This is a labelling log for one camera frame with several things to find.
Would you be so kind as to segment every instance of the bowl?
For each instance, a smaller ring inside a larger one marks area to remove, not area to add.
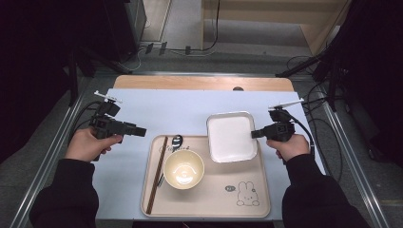
[[[177,150],[166,159],[163,175],[172,187],[189,189],[202,180],[204,163],[202,158],[191,150]]]

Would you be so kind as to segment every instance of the hand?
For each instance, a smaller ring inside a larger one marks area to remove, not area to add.
[[[96,131],[92,127],[77,130],[68,146],[65,159],[91,162],[98,155],[110,151],[110,146],[120,142],[123,138],[123,136],[114,135],[98,140],[94,137],[95,134]]]
[[[268,140],[266,143],[277,150],[276,154],[279,159],[284,159],[286,162],[295,156],[309,154],[308,142],[302,135],[295,134],[287,142]]]

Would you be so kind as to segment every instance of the wooden chopsticks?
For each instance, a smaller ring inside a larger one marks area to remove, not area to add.
[[[161,174],[161,168],[163,166],[163,157],[165,155],[166,144],[168,143],[168,137],[165,136],[163,141],[163,151],[161,151],[160,160],[158,161],[157,172],[155,174],[154,183],[152,184],[150,199],[148,200],[146,214],[150,215],[152,211],[152,205],[154,204],[155,194],[157,192],[158,180]]]

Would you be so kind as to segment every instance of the black sleeve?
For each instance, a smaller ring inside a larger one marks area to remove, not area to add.
[[[286,166],[291,185],[282,200],[285,227],[370,227],[338,183],[321,174],[313,156],[296,156]]]
[[[29,220],[37,227],[95,227],[98,195],[92,186],[95,167],[85,161],[60,160],[51,186],[36,197]]]

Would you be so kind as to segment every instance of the beige tray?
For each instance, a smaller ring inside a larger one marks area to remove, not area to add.
[[[168,136],[165,159],[172,151]],[[150,147],[142,197],[146,215],[154,176],[163,147],[164,136],[156,137]],[[270,212],[264,164],[260,149],[249,161],[217,163],[210,157],[207,136],[183,136],[181,148],[198,153],[204,161],[205,172],[194,188],[179,190],[166,181],[157,188],[150,217],[198,218],[264,218]]]

